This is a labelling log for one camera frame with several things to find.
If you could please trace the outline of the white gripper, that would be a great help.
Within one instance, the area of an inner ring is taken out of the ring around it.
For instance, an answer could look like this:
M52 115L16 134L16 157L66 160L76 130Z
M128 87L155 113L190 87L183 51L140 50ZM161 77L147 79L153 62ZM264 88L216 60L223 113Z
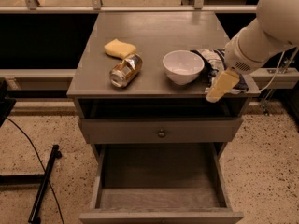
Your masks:
M239 45L241 33L238 32L226 45L224 62L228 69L217 74L206 95L210 103L216 103L238 82L239 74L248 75L261 68L265 61L254 61L247 57Z

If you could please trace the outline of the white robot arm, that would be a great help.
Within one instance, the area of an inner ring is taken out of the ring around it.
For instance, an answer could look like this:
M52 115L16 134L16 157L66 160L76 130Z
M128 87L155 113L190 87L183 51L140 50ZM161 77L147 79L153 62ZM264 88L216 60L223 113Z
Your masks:
M216 103L239 81L280 52L299 46L299 0L259 0L256 18L226 45L224 63L206 99Z

